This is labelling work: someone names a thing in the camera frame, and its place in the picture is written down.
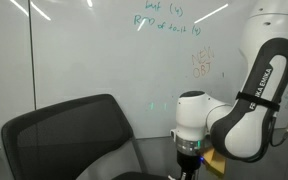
black chair backrest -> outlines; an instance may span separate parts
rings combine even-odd
[[[16,180],[72,180],[133,137],[111,95],[67,101],[19,116],[2,127]]]

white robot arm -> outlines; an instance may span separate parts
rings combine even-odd
[[[248,75],[233,107],[201,91],[184,93],[178,100],[177,127],[171,134],[186,174],[199,168],[189,159],[199,157],[207,133],[227,158],[252,162],[265,153],[288,83],[288,1],[258,1],[246,22],[240,52]]]

black chair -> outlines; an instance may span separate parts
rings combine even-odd
[[[94,161],[133,137],[111,95],[71,100],[19,116],[2,127],[16,180],[73,180]],[[167,180],[125,172],[114,180]]]

whiteboard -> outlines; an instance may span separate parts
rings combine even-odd
[[[34,110],[28,2],[0,1],[0,128]]]
[[[37,108],[109,93],[136,138],[169,136],[182,93],[203,90],[234,103],[247,68],[238,48],[254,3],[36,0],[40,11],[32,11],[32,39]],[[286,112],[284,108],[278,127],[288,121]]]

office chair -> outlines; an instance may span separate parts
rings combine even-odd
[[[113,96],[104,94],[45,107],[7,122],[2,144],[16,180],[74,180],[101,156],[133,137]],[[167,180],[125,172],[114,180]]]

